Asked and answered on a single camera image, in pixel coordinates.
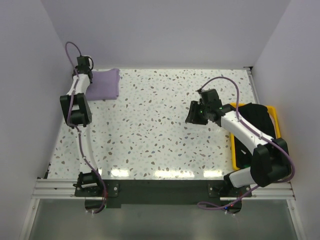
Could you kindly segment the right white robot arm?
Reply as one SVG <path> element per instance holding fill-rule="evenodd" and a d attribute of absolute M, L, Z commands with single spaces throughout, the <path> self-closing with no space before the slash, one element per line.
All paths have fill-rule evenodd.
<path fill-rule="evenodd" d="M 239 112 L 239 106 L 223 104 L 215 89 L 197 91 L 198 101 L 193 100 L 185 122 L 207 125 L 213 122 L 233 134 L 251 154 L 247 168 L 224 176 L 223 192 L 235 196 L 243 186 L 256 184 L 266 187 L 288 181 L 295 173 L 289 156 L 288 145 L 282 138 L 273 138 L 249 123 Z"/>

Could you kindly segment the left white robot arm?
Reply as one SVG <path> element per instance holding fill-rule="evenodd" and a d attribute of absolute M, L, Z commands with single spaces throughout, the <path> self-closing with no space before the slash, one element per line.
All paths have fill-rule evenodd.
<path fill-rule="evenodd" d="M 70 90 L 59 98 L 65 123 L 75 135 L 80 158 L 79 175 L 74 185 L 78 191 L 86 191 L 92 196 L 99 196 L 104 184 L 97 176 L 98 166 L 95 161 L 91 141 L 92 112 L 86 91 L 93 81 L 93 60 L 87 55 L 77 57 L 77 65 L 72 74 Z"/>

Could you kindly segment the purple t shirt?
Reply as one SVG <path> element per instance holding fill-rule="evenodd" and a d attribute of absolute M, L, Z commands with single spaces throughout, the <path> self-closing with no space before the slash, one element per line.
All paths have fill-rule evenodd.
<path fill-rule="evenodd" d="M 116 100 L 119 96 L 120 70 L 93 71 L 93 80 L 85 96 L 88 101 Z"/>

